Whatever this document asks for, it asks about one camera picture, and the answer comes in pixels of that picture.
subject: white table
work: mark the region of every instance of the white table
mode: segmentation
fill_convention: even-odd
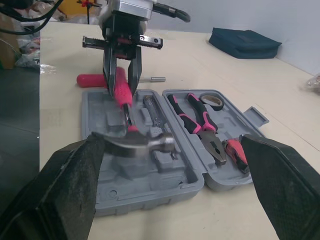
[[[294,147],[320,172],[320,97],[300,89],[311,75],[278,59],[239,60],[207,43],[209,34],[150,31],[164,39],[162,50],[143,48],[142,77],[164,83],[139,89],[216,89],[241,111],[256,107],[270,122],[266,137]],[[40,167],[52,153],[81,140],[83,89],[76,77],[102,73],[103,51],[82,48],[82,36],[101,37],[98,26],[50,22],[41,32]],[[119,66],[127,68],[127,62]],[[227,192],[204,187],[193,199],[153,210],[95,218],[90,240],[275,240],[253,184]]]

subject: gray plastic tool case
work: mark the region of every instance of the gray plastic tool case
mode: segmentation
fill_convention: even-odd
[[[269,121],[254,107],[240,112],[224,95],[215,90],[165,90],[160,96],[153,90],[138,90],[133,97],[133,117],[139,131],[157,136],[172,132],[176,141],[177,159],[169,153],[153,152],[147,157],[124,158],[104,155],[98,179],[96,216],[126,214],[138,209],[151,209],[194,197],[206,184],[214,191],[226,191],[252,182],[250,173],[243,174],[228,157],[223,166],[216,166],[214,158],[205,150],[196,134],[190,134],[175,113],[167,96],[173,94],[181,109],[194,120],[196,112],[186,99],[188,93],[198,98],[203,94],[224,100],[221,111],[205,105],[218,126],[221,141],[241,134],[263,136],[258,127]],[[153,121],[143,104],[145,96],[152,96],[162,111],[164,128],[153,127]],[[124,136],[124,116],[105,89],[85,91],[82,95],[82,137],[92,132]]]

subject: hammer head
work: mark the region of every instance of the hammer head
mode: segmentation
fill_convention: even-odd
[[[124,137],[107,136],[98,132],[92,134],[103,138],[104,151],[117,157],[144,157],[152,151],[172,153],[175,150],[175,139],[168,132],[161,133],[156,137],[145,136],[138,131],[128,131]]]

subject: gray wall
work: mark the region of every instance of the gray wall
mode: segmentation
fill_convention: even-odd
[[[213,27],[253,30],[282,42],[278,58],[320,73],[319,0],[158,0],[191,15],[191,22],[156,13],[149,29],[210,33]]]

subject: black rubber pad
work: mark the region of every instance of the black rubber pad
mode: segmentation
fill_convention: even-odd
[[[241,139],[258,199],[280,240],[320,239],[320,175],[292,147]]]

